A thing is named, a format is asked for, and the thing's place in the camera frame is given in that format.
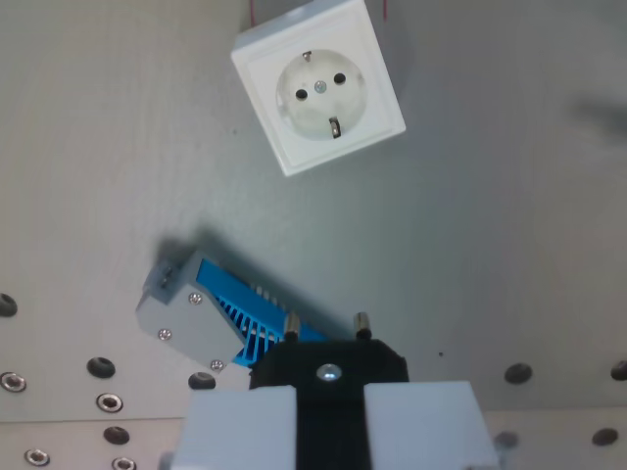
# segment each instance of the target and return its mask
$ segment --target screw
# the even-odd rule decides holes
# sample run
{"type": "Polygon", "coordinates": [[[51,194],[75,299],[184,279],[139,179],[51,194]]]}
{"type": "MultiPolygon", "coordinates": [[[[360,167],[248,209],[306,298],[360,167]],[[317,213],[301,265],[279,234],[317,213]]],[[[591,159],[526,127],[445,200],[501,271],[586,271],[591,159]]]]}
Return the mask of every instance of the screw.
{"type": "Polygon", "coordinates": [[[167,341],[172,337],[172,331],[164,328],[163,330],[159,330],[159,339],[161,341],[167,341]]]}
{"type": "Polygon", "coordinates": [[[212,360],[212,364],[210,365],[210,368],[214,372],[220,372],[224,368],[224,362],[222,362],[219,359],[214,359],[212,360]]]}
{"type": "Polygon", "coordinates": [[[318,80],[314,85],[313,89],[318,93],[324,93],[326,91],[326,83],[322,80],[318,80]]]}
{"type": "Polygon", "coordinates": [[[39,448],[32,448],[24,453],[24,460],[34,467],[43,467],[50,463],[50,455],[39,448]]]}
{"type": "Polygon", "coordinates": [[[135,470],[137,465],[134,460],[126,457],[118,457],[113,462],[111,462],[111,467],[114,470],[135,470]]]}
{"type": "Polygon", "coordinates": [[[0,386],[7,392],[18,394],[26,389],[26,379],[15,372],[5,372],[0,376],[0,386]]]}
{"type": "Polygon", "coordinates": [[[189,295],[189,303],[193,306],[199,306],[203,302],[203,296],[197,292],[192,292],[189,295]]]}
{"type": "Polygon", "coordinates": [[[335,364],[324,364],[317,369],[315,375],[324,382],[335,382],[342,377],[342,369],[335,364]]]}

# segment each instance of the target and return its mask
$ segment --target bolt head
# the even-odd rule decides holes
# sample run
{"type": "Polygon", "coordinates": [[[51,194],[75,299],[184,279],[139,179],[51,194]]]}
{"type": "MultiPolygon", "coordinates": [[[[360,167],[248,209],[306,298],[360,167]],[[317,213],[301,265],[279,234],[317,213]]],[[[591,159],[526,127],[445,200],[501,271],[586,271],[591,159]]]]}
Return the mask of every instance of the bolt head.
{"type": "Polygon", "coordinates": [[[164,328],[163,330],[159,330],[159,339],[161,341],[167,341],[172,337],[172,331],[164,328]]]}
{"type": "Polygon", "coordinates": [[[224,362],[222,362],[219,359],[215,359],[212,360],[212,363],[210,365],[210,368],[214,371],[214,372],[220,372],[223,368],[224,368],[224,362]]]}
{"type": "Polygon", "coordinates": [[[197,292],[192,292],[189,295],[189,303],[193,306],[199,306],[203,302],[203,296],[197,292]]]}
{"type": "Polygon", "coordinates": [[[318,93],[324,93],[326,91],[326,83],[322,80],[318,80],[314,85],[313,89],[318,93]]]}
{"type": "Polygon", "coordinates": [[[317,369],[315,375],[324,382],[335,382],[342,377],[342,369],[335,364],[324,364],[317,369]]]}

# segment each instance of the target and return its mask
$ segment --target metal pin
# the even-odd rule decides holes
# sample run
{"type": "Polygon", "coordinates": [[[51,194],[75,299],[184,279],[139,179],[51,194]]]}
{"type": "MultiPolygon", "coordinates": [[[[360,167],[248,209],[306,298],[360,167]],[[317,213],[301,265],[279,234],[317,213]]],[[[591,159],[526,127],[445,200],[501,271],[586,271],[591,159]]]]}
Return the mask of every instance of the metal pin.
{"type": "Polygon", "coordinates": [[[331,133],[333,134],[333,138],[337,139],[342,136],[342,128],[340,127],[340,121],[337,120],[337,117],[332,117],[329,122],[331,123],[331,133]]]}
{"type": "Polygon", "coordinates": [[[369,340],[372,338],[370,331],[370,319],[365,311],[360,311],[354,318],[355,336],[358,340],[369,340]]]}
{"type": "Polygon", "coordinates": [[[285,318],[284,336],[285,341],[297,341],[301,332],[301,319],[295,311],[290,311],[285,318]]]}

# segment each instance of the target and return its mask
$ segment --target gray surface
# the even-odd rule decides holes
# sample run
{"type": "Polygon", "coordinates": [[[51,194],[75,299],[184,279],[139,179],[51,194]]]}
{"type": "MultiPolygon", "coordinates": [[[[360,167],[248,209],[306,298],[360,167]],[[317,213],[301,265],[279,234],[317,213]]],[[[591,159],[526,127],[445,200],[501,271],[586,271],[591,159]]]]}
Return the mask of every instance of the gray surface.
{"type": "MultiPolygon", "coordinates": [[[[627,408],[492,411],[485,419],[491,436],[507,431],[518,437],[517,447],[502,452],[503,470],[625,468],[627,408]],[[593,446],[592,436],[605,427],[616,429],[621,438],[613,446],[593,446]]],[[[170,470],[182,427],[180,419],[3,423],[0,463],[3,469],[32,470],[24,462],[24,451],[40,447],[52,458],[46,470],[111,470],[113,458],[122,455],[133,458],[139,470],[170,470]],[[107,443],[102,433],[109,426],[123,426],[130,442],[107,443]]]]}
{"type": "Polygon", "coordinates": [[[160,261],[148,275],[136,313],[139,326],[155,341],[162,341],[157,340],[159,331],[170,330],[166,346],[210,367],[213,360],[229,363],[245,340],[214,296],[196,282],[204,259],[196,252],[180,269],[166,259],[160,261]],[[192,305],[191,294],[200,295],[202,301],[192,305]]]}
{"type": "Polygon", "coordinates": [[[469,379],[485,408],[627,403],[627,7],[389,4],[383,24],[368,2],[409,131],[285,178],[229,62],[247,2],[0,3],[0,292],[20,308],[0,369],[28,380],[1,420],[104,419],[104,392],[183,415],[200,367],[133,312],[159,255],[196,247],[333,335],[368,311],[413,380],[469,379]],[[520,360],[534,378],[507,386],[520,360]]]}

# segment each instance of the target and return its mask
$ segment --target white socket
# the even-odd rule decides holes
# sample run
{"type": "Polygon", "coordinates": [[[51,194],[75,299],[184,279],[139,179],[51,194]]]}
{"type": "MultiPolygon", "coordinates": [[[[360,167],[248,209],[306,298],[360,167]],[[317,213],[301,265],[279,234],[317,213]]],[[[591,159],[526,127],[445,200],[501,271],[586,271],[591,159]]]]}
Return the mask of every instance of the white socket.
{"type": "Polygon", "coordinates": [[[362,0],[315,0],[240,34],[231,57],[286,175],[405,131],[362,0]]]}

